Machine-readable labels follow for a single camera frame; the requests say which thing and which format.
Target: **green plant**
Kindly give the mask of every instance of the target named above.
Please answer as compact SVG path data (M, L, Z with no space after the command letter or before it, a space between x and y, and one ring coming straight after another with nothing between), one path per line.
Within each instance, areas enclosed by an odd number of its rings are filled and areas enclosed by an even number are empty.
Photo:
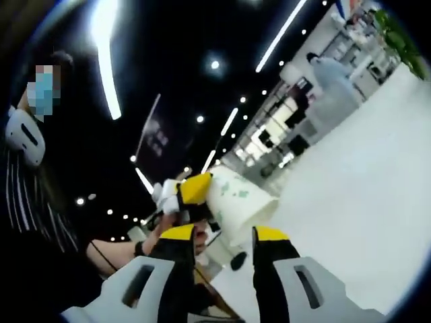
M410 68L414 75L420 79L425 79L426 72L422 66L420 52L398 21L385 10L378 10L375 13L375 18L379 32L387 45L399 55L401 61Z

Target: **person in background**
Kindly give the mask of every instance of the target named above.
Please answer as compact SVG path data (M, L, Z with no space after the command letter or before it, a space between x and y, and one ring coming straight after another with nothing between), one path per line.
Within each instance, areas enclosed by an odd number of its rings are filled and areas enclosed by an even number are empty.
M354 101L357 101L355 87L353 82L349 80L352 72L351 69L335 59L319 57L313 52L309 52L306 58L312 66L314 76L324 92L331 86L336 85L341 87Z

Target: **light blue shirt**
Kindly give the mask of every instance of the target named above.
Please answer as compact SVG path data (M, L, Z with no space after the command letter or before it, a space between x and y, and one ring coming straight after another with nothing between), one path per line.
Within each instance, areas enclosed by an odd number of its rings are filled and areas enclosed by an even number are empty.
M349 75L352 72L349 68L329 57L312 59L310 64L313 66L314 76L323 91L328 90L333 85L338 85L356 100L355 88L349 80Z

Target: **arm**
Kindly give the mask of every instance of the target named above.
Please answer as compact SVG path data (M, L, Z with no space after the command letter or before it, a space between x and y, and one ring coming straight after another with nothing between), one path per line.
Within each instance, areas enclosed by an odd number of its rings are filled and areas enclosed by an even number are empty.
M157 232L154 230L142 243L142 251L144 254L151 253L158 241L158 238ZM102 240L92 240L92 244L88 244L86 255L102 275L111 276L115 273L115 270L102 257L99 251L103 253L109 262L118 270L135 258L135 245L135 242L106 242Z

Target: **floor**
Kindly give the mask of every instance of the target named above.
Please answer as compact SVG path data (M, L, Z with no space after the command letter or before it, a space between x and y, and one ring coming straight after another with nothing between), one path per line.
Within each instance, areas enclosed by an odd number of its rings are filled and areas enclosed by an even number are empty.
M431 245L431 85L401 66L274 184L283 229L338 276L347 296L388 314Z

